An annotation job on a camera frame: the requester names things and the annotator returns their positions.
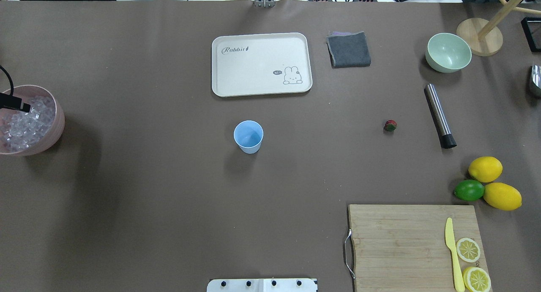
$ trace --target mint green bowl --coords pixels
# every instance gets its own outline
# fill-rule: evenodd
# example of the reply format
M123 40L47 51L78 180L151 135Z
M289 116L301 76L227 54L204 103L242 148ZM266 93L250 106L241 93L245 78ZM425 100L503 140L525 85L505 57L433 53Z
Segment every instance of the mint green bowl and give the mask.
M472 59L472 51L460 36L438 33L430 38L425 57L434 70L450 73L466 67Z

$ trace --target plastic knife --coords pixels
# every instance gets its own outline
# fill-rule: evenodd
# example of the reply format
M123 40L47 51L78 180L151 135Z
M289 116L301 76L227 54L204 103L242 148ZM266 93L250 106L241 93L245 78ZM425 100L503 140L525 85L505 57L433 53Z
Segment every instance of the plastic knife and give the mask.
M447 218L445 223L445 244L451 250L451 257L453 259L453 277L454 277L454 289L457 292L464 292L464 280L462 279L462 272L460 271L460 263L458 263L458 255L456 254L456 244L454 243L454 231L453 231L453 219Z

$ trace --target cutting board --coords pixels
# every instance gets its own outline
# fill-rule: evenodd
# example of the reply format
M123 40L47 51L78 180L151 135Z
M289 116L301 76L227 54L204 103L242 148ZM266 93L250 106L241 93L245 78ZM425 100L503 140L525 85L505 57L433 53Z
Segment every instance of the cutting board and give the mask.
M481 248L477 263L459 259L462 271L477 266L490 275L472 206L350 204L349 217L356 292L454 292L448 217L455 241L472 238Z

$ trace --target bunny drawing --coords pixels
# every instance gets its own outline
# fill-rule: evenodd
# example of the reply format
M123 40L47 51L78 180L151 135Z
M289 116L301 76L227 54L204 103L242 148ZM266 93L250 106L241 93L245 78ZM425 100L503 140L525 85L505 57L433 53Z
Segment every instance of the bunny drawing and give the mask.
M286 67L284 72L286 73L284 75L284 85L301 84L303 82L299 69L295 65L293 67Z

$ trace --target cylindrical metal tool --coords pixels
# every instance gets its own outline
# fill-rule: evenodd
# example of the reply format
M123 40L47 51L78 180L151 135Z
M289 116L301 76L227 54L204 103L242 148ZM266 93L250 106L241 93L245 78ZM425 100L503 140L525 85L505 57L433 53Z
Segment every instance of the cylindrical metal tool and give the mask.
M428 84L425 87L425 95L429 102L430 111L434 117L436 128L438 129L441 147L444 149L452 149L456 146L456 142L454 141L447 120L445 119L443 109L441 109L438 94L436 93L436 88L433 84Z

